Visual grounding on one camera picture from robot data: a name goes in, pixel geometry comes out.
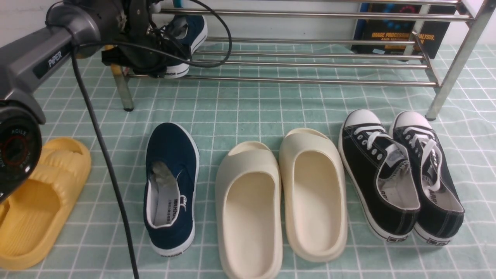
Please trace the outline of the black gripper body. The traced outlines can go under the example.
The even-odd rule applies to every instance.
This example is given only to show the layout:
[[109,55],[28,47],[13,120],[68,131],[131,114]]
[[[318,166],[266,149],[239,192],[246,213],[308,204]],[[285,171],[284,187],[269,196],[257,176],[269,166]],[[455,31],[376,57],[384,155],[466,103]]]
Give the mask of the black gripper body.
[[185,18],[179,23],[158,27],[152,19],[161,10],[159,0],[131,0],[125,32],[120,34],[117,45],[102,53],[106,66],[127,67],[135,74],[149,77],[165,77],[191,59],[191,48],[180,42],[179,31],[185,26]]

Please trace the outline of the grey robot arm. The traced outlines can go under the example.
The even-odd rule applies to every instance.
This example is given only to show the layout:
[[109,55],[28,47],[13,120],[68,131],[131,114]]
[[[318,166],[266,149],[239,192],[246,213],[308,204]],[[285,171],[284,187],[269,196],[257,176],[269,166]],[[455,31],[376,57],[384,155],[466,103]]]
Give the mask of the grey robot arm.
[[35,91],[71,56],[85,59],[117,44],[105,64],[151,74],[165,72],[174,58],[189,60],[189,46],[174,30],[151,23],[154,0],[62,0],[51,6],[45,27],[1,48],[1,201],[34,171],[46,118]]

